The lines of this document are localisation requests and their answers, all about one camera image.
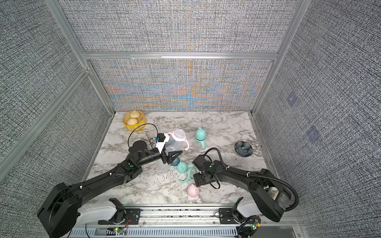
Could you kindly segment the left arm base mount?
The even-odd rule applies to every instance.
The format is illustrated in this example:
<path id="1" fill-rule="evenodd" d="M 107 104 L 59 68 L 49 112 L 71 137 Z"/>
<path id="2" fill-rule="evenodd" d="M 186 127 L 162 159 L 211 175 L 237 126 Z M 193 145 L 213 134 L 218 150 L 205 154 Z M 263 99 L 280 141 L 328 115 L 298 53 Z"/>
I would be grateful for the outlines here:
<path id="1" fill-rule="evenodd" d="M 124 211 L 118 210 L 110 220 L 100 220 L 98 225 L 137 225 L 140 220 L 141 209 L 126 208 Z"/>

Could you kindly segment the yellow steamer basket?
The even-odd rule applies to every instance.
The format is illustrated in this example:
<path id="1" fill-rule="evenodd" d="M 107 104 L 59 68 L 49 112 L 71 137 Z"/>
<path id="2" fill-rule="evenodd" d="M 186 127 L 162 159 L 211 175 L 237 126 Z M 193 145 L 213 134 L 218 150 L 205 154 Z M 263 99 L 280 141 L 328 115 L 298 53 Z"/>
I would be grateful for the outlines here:
<path id="1" fill-rule="evenodd" d="M 146 118 L 143 112 L 138 110 L 132 110 L 130 112 L 127 112 L 123 116 L 122 122 L 127 131 L 132 132 L 135 129 L 139 131 L 139 130 L 142 130 L 142 128 L 144 128 L 143 124 L 146 123 Z"/>

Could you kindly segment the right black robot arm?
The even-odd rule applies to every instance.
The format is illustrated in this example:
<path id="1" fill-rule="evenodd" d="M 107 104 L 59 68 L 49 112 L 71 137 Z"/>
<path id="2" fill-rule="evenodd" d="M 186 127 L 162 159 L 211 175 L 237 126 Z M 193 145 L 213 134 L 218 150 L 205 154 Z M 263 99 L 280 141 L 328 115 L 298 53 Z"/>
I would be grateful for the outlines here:
<path id="1" fill-rule="evenodd" d="M 199 170 L 193 176 L 197 187 L 225 182 L 242 188 L 250 193 L 260 214 L 274 222 L 279 222 L 284 212 L 295 209 L 299 204 L 296 190 L 267 169 L 244 171 L 221 161 L 211 162 L 203 155 L 197 156 L 192 163 Z"/>

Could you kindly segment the clear baby bottle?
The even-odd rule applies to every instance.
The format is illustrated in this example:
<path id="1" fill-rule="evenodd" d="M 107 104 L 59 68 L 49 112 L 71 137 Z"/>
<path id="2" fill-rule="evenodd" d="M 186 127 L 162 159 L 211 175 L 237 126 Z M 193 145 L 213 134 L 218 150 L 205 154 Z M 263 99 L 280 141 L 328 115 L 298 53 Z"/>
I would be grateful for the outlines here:
<path id="1" fill-rule="evenodd" d="M 203 145 L 203 143 L 200 142 L 200 141 L 198 141 L 198 140 L 196 140 L 196 141 L 194 142 L 194 149 L 195 149 L 196 151 L 202 151 L 202 150 L 204 150 L 204 145 Z"/>

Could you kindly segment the mint bottle cap front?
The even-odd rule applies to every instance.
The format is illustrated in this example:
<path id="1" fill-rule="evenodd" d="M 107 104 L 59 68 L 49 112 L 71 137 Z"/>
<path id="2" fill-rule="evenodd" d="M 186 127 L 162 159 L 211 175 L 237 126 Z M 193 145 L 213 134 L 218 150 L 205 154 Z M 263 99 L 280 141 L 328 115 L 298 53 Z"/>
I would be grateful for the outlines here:
<path id="1" fill-rule="evenodd" d="M 198 128 L 195 132 L 195 138 L 198 141 L 204 141 L 206 139 L 206 131 L 203 128 Z"/>

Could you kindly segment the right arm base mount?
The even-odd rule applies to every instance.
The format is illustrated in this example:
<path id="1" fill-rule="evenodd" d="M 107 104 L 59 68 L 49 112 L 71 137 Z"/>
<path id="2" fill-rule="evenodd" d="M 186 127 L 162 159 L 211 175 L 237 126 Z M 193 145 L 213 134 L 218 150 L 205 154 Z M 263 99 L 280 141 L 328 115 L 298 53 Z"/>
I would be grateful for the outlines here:
<path id="1" fill-rule="evenodd" d="M 233 208 L 219 208 L 218 218 L 220 224 L 242 224 L 247 218 L 244 217 L 237 209 Z"/>

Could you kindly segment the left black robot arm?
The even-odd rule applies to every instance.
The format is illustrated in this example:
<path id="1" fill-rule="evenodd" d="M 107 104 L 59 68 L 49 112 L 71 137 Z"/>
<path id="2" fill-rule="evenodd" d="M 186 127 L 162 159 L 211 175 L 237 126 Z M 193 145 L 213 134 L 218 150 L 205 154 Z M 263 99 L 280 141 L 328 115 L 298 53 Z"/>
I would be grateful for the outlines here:
<path id="1" fill-rule="evenodd" d="M 79 218 L 79 208 L 94 197 L 109 189 L 128 183 L 142 173 L 142 166 L 156 160 L 171 164 L 181 150 L 165 152 L 165 149 L 148 149 L 146 142 L 139 140 L 129 148 L 129 155 L 116 167 L 84 182 L 53 187 L 37 217 L 51 238 L 60 238 L 68 233 Z"/>

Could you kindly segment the beige bun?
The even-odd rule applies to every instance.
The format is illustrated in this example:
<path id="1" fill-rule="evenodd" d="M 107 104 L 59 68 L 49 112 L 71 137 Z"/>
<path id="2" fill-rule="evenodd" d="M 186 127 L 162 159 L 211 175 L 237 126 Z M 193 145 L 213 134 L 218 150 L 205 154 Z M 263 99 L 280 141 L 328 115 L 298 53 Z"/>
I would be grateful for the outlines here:
<path id="1" fill-rule="evenodd" d="M 136 124 L 138 124 L 138 119 L 137 118 L 129 118 L 128 120 L 127 120 L 127 122 L 126 122 L 126 124 L 128 125 L 128 126 L 133 126 L 133 125 L 136 125 Z"/>
<path id="2" fill-rule="evenodd" d="M 130 116 L 130 118 L 136 118 L 137 119 L 140 117 L 140 112 L 137 110 L 130 111 L 129 116 Z"/>

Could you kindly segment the dark blue flower dish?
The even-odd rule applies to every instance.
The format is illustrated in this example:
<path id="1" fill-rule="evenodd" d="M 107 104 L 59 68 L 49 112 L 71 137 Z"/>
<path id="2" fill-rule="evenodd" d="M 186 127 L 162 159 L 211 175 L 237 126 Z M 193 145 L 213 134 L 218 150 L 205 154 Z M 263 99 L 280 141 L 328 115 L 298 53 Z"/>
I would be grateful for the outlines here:
<path id="1" fill-rule="evenodd" d="M 234 145 L 235 152 L 241 157 L 250 157 L 253 154 L 252 146 L 243 141 L 238 141 Z"/>

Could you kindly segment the mint bottle cap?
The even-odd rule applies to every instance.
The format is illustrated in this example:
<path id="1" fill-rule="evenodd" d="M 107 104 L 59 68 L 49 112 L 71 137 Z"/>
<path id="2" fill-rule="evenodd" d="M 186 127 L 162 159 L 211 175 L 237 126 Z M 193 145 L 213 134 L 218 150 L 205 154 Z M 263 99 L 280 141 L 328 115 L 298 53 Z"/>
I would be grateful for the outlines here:
<path id="1" fill-rule="evenodd" d="M 188 164 L 186 162 L 179 162 L 177 165 L 177 171 L 180 174 L 185 174 L 188 172 Z"/>
<path id="2" fill-rule="evenodd" d="M 206 131 L 203 128 L 198 128 L 195 132 L 195 138 L 198 141 L 204 141 L 206 139 Z"/>

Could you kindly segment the pink bottle cap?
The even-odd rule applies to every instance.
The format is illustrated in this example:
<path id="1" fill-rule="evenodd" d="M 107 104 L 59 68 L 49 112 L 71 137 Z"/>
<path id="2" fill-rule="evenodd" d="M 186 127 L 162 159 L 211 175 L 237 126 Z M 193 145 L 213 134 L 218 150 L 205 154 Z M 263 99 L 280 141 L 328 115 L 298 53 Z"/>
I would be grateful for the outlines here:
<path id="1" fill-rule="evenodd" d="M 200 190 L 195 184 L 191 184 L 188 186 L 187 194 L 191 198 L 197 198 L 199 197 Z"/>

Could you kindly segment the mint bottle cap middle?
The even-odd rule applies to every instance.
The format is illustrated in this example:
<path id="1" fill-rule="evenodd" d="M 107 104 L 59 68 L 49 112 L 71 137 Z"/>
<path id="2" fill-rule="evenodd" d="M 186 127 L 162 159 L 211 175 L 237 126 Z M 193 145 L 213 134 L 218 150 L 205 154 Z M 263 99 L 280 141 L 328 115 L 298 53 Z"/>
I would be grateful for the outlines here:
<path id="1" fill-rule="evenodd" d="M 188 172 L 188 164 L 186 162 L 179 162 L 177 165 L 177 171 L 180 174 L 185 174 Z"/>

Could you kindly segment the clear bottle front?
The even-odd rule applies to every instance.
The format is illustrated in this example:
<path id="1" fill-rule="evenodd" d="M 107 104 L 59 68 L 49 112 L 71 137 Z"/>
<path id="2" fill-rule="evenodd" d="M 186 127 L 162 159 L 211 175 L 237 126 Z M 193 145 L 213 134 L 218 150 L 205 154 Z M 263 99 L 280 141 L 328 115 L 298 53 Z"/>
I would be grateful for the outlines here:
<path id="1" fill-rule="evenodd" d="M 170 135 L 170 140 L 165 145 L 167 153 L 171 151 L 189 150 L 190 144 L 186 138 L 186 133 L 182 129 L 176 129 L 168 134 Z"/>

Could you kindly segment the lower beige bun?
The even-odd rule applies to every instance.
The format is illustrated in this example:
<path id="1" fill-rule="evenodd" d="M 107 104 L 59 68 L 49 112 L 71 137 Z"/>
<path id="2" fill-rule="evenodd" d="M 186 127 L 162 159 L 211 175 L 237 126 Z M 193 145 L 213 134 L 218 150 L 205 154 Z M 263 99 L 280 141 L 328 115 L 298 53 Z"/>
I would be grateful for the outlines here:
<path id="1" fill-rule="evenodd" d="M 127 122 L 126 122 L 126 124 L 128 125 L 128 126 L 133 126 L 133 125 L 136 125 L 136 124 L 138 124 L 138 119 L 137 118 L 129 118 L 128 120 L 127 120 Z"/>

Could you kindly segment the upper beige bun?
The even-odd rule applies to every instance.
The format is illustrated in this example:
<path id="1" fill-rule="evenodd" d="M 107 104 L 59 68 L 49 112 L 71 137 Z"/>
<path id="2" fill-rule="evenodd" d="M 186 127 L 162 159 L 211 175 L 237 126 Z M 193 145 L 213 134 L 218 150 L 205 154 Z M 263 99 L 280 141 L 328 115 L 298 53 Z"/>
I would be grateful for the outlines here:
<path id="1" fill-rule="evenodd" d="M 136 118 L 137 119 L 140 117 L 140 112 L 137 110 L 130 111 L 129 116 L 130 116 L 130 118 Z"/>

